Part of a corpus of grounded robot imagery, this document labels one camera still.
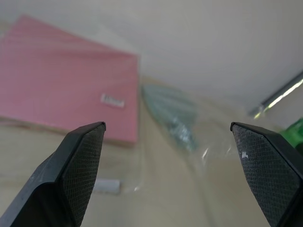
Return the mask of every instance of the pink notebook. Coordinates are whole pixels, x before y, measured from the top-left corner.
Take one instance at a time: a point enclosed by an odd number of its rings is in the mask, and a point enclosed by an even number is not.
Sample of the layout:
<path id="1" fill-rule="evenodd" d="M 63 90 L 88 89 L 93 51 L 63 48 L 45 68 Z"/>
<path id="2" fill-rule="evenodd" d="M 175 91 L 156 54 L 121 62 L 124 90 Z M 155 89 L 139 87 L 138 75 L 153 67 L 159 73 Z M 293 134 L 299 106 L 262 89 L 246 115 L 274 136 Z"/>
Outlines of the pink notebook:
<path id="1" fill-rule="evenodd" d="M 0 116 L 73 130 L 105 121 L 105 139 L 137 141 L 135 55 L 22 17 L 0 42 Z"/>

